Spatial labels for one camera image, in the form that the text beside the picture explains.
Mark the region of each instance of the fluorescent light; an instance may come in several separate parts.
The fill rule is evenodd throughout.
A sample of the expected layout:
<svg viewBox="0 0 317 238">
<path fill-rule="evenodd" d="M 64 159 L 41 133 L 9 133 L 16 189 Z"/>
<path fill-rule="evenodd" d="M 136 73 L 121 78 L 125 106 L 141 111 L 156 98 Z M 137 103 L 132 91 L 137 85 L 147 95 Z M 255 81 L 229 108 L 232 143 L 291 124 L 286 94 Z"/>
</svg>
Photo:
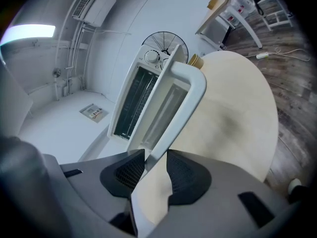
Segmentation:
<svg viewBox="0 0 317 238">
<path fill-rule="evenodd" d="M 0 42 L 0 46 L 19 39 L 37 38 L 37 37 L 52 37 L 55 31 L 55 26 L 49 25 L 18 25 L 8 28 Z"/>
</svg>

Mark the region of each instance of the gray wood plank floor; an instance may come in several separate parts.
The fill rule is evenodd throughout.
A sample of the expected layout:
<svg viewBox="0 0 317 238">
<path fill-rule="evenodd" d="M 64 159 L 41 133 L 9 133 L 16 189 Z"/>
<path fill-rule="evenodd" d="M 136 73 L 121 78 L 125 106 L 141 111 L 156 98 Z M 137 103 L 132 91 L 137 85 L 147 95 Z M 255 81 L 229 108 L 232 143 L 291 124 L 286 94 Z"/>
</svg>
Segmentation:
<svg viewBox="0 0 317 238">
<path fill-rule="evenodd" d="M 275 0 L 261 4 L 268 14 L 280 10 Z M 257 12 L 247 18 L 263 44 L 258 49 L 249 33 L 239 25 L 226 41 L 227 50 L 243 56 L 262 52 L 281 52 L 305 49 L 311 54 L 311 47 L 305 34 L 300 30 L 296 19 L 293 27 L 277 26 L 269 31 Z M 293 56 L 306 58 L 301 51 Z M 287 186 L 291 179 L 299 178 L 304 185 L 309 185 L 316 165 L 317 153 L 312 146 L 317 140 L 317 88 L 316 58 L 309 62 L 282 56 L 269 56 L 257 60 L 249 58 L 267 79 L 277 106 L 279 136 L 275 156 L 266 177 L 266 184 L 287 196 Z"/>
</svg>

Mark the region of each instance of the control dial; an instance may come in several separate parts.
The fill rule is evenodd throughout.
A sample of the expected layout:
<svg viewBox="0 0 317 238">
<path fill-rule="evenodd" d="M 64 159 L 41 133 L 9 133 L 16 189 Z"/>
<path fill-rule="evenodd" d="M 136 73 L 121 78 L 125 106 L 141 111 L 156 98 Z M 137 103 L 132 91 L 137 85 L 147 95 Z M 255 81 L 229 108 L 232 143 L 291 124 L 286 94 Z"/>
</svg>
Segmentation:
<svg viewBox="0 0 317 238">
<path fill-rule="evenodd" d="M 154 50 L 147 51 L 145 54 L 145 60 L 147 62 L 154 63 L 159 60 L 159 53 Z"/>
</svg>

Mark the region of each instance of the air conditioner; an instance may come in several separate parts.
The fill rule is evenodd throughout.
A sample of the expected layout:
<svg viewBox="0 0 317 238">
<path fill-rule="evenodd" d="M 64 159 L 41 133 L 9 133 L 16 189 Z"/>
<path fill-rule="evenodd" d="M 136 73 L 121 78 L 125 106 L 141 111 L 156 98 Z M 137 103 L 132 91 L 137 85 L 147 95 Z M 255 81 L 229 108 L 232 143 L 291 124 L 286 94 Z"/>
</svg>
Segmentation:
<svg viewBox="0 0 317 238">
<path fill-rule="evenodd" d="M 100 27 L 116 0 L 80 0 L 72 17 Z"/>
</svg>

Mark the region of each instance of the round table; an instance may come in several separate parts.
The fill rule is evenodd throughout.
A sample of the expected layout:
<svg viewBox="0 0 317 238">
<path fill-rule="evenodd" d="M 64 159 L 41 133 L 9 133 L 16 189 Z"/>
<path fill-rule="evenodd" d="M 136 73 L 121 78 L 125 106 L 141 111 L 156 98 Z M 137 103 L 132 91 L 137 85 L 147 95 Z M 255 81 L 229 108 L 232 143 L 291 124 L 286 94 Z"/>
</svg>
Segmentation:
<svg viewBox="0 0 317 238">
<path fill-rule="evenodd" d="M 203 57 L 204 97 L 171 149 L 235 164 L 264 181 L 274 157 L 278 118 L 272 91 L 259 69 L 230 51 Z M 166 154 L 137 186 L 138 204 L 155 225 L 172 194 Z"/>
</svg>

